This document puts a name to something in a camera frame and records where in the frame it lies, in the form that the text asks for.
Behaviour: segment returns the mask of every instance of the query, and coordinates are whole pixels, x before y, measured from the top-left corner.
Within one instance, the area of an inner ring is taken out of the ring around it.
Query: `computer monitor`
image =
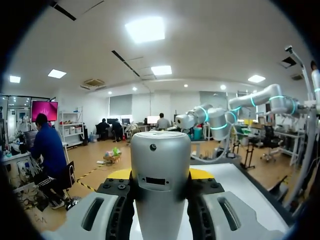
[[[156,124],[159,119],[160,119],[159,116],[147,116],[146,123],[147,124]]]
[[[24,139],[28,149],[34,146],[37,133],[38,133],[37,130],[24,132]]]
[[[130,124],[130,118],[122,118],[121,122],[123,125],[128,125],[128,124]]]
[[[117,120],[116,120],[116,118],[107,118],[106,119],[106,122],[108,123],[108,124],[113,124],[114,122],[116,122]]]
[[[34,123],[38,114],[44,114],[48,121],[56,121],[58,103],[56,101],[33,101],[31,106],[31,121]]]

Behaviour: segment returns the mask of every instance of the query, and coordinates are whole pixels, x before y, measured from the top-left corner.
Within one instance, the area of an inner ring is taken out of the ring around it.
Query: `square ceiling light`
[[[52,78],[60,79],[66,74],[67,74],[66,72],[52,69],[51,72],[48,74],[48,76]]]
[[[20,79],[21,79],[21,77],[19,77],[19,76],[10,76],[9,77],[10,83],[14,83],[14,84],[19,84]]]
[[[136,44],[165,39],[165,25],[162,17],[147,17],[125,25]]]
[[[264,76],[259,76],[259,75],[253,75],[252,77],[250,77],[248,79],[249,82],[253,82],[253,83],[260,83],[262,81],[264,81],[266,78]]]
[[[152,66],[151,70],[154,75],[169,75],[172,74],[171,66]]]

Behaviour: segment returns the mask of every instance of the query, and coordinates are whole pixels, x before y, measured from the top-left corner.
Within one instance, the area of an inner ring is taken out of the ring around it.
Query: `white sneaker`
[[[59,209],[59,208],[62,208],[63,206],[65,205],[65,202],[64,201],[61,201],[60,204],[58,205],[53,205],[53,206],[50,206],[52,209]]]

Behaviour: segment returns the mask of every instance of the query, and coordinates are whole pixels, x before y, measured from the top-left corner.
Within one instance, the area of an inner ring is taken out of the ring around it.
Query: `yellow black tape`
[[[78,181],[78,180],[80,180],[80,179],[83,179],[84,177],[88,176],[89,174],[93,173],[95,170],[97,170],[97,169],[99,169],[99,168],[101,168],[101,167],[103,167],[103,166],[104,166],[104,164],[102,164],[102,165],[100,165],[100,166],[97,166],[96,168],[94,168],[94,169],[91,170],[90,172],[88,172],[88,173],[86,173],[85,175],[79,177],[76,181]]]
[[[93,191],[93,192],[96,192],[97,190],[95,190],[93,187],[90,187],[90,186],[88,186],[88,185],[86,185],[86,184],[84,184],[84,183],[82,183],[82,182],[80,182],[79,181],[79,179],[76,181],[78,184],[81,184],[82,186],[84,186],[84,187],[86,187],[86,188],[88,188],[88,189],[90,189],[91,191]]]

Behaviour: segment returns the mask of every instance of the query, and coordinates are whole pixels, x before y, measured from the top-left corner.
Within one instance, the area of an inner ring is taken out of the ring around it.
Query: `person sitting at desk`
[[[34,183],[48,198],[51,208],[58,209],[65,205],[62,200],[67,199],[67,195],[59,187],[57,180],[67,166],[64,148],[58,132],[48,125],[46,115],[39,113],[35,124],[39,132],[35,136],[30,153],[34,159],[43,156],[43,169],[34,176]]]
[[[159,114],[160,119],[156,122],[156,130],[167,130],[167,128],[171,127],[170,122],[167,119],[165,119],[164,116],[165,115],[163,113]]]
[[[122,131],[122,126],[117,118],[112,123],[112,131],[114,131],[114,135],[115,135],[115,140],[113,142],[114,143],[120,142],[123,135],[123,131]]]
[[[100,138],[98,140],[105,140],[108,137],[108,130],[107,128],[110,128],[110,125],[106,123],[106,119],[103,118],[102,122],[100,122],[98,125],[96,125],[96,134],[100,135]]]

